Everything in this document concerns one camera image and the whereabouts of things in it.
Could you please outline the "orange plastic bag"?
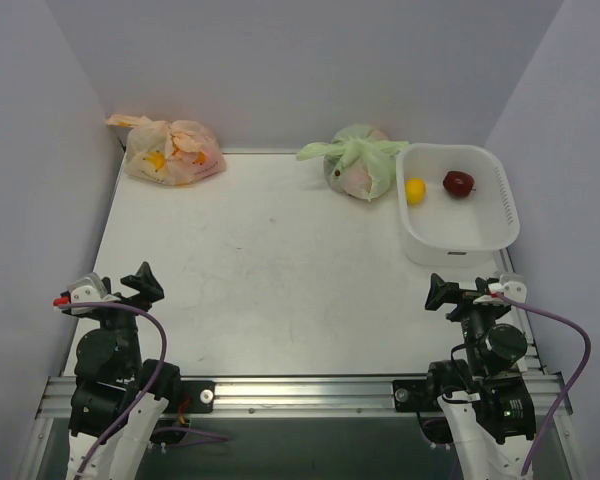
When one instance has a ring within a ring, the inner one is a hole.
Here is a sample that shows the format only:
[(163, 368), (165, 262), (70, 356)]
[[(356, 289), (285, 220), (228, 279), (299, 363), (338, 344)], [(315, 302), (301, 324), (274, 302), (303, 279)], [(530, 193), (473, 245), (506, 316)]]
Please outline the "orange plastic bag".
[(129, 130), (124, 172), (165, 186), (186, 186), (226, 170), (214, 133), (189, 120), (112, 115), (106, 124)]

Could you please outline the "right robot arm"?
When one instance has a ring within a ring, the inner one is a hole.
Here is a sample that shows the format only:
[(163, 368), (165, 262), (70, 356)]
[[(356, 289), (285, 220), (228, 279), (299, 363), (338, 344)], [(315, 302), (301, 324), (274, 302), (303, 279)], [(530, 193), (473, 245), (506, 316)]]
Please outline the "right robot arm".
[(423, 395), (442, 410), (466, 479), (533, 476), (524, 462), (536, 435), (535, 408), (517, 366), (529, 343), (518, 327), (501, 320), (526, 296), (518, 275), (478, 278), (472, 289), (430, 277), (425, 308), (452, 306), (446, 318), (460, 325), (462, 341), (451, 351), (465, 356), (431, 363)]

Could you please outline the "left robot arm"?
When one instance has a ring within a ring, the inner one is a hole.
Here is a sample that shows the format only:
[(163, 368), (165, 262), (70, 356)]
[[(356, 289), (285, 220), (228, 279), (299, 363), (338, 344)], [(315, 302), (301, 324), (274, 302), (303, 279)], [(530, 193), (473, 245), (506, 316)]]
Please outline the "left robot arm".
[(136, 319), (164, 291), (149, 263), (120, 280), (134, 290), (125, 297), (95, 273), (68, 286), (53, 306), (98, 322), (76, 347), (76, 387), (69, 420), (69, 479), (132, 479), (165, 411), (182, 399), (180, 370), (163, 357), (143, 359)]

